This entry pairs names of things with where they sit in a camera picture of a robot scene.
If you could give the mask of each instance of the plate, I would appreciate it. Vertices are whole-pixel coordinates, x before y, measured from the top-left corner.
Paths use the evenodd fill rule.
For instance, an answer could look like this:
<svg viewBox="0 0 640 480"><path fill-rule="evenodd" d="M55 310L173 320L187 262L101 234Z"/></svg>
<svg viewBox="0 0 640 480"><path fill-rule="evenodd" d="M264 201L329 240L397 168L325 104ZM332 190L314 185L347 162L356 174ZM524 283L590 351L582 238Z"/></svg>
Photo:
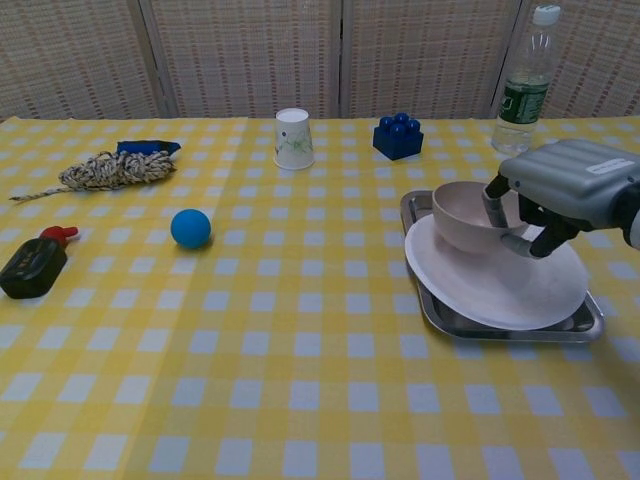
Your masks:
<svg viewBox="0 0 640 480"><path fill-rule="evenodd" d="M567 243L539 260L504 247L475 255L448 244L437 233L433 215L427 215L407 232L405 254L418 279L440 301L494 328L548 327L571 316L587 294L587 270Z"/></svg>

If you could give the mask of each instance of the bottle label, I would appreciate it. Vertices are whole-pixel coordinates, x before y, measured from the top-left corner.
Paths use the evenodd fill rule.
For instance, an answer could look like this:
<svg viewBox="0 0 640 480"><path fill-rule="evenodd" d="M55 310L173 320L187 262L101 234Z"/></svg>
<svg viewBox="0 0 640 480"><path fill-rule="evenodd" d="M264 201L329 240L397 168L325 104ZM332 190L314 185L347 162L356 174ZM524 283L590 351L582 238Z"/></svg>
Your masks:
<svg viewBox="0 0 640 480"><path fill-rule="evenodd" d="M548 83L518 85L517 89L507 85L500 103L500 118L517 124L537 122L548 88Z"/></svg>

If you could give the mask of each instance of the metal tray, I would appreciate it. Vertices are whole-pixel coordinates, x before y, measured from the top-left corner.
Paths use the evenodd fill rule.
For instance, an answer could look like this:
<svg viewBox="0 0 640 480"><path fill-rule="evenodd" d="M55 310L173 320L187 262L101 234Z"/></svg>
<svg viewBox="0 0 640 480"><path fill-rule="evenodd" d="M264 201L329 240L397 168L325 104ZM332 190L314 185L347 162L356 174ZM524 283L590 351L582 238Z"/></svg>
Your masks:
<svg viewBox="0 0 640 480"><path fill-rule="evenodd" d="M406 235L411 225L431 214L431 191L407 193L400 202L400 212ZM588 291L578 310L560 323L539 330L502 330L474 322L452 310L420 283L408 264L407 269L418 289L424 318L441 332L453 337L512 342L584 343L597 339L604 331L604 315Z"/></svg>

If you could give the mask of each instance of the red cap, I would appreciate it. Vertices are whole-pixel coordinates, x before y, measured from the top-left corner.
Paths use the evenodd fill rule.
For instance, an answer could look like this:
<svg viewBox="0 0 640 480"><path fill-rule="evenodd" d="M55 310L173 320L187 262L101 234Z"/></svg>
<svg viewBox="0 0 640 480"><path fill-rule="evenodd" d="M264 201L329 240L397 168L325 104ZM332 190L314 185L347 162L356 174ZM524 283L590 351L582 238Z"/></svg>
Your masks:
<svg viewBox="0 0 640 480"><path fill-rule="evenodd" d="M77 234L78 229L76 227L62 228L56 226L45 228L40 234L40 238L52 238L58 242L62 248L65 248L67 246L67 238Z"/></svg>

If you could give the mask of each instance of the paper cup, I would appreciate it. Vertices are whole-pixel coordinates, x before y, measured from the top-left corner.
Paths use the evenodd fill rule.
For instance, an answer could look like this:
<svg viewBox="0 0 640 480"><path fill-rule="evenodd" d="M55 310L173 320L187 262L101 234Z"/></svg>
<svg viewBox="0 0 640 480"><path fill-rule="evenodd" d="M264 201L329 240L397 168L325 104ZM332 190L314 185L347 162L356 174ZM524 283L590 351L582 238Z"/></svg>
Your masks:
<svg viewBox="0 0 640 480"><path fill-rule="evenodd" d="M285 108L276 113L276 165L301 170L313 164L313 144L309 113L301 108Z"/></svg>

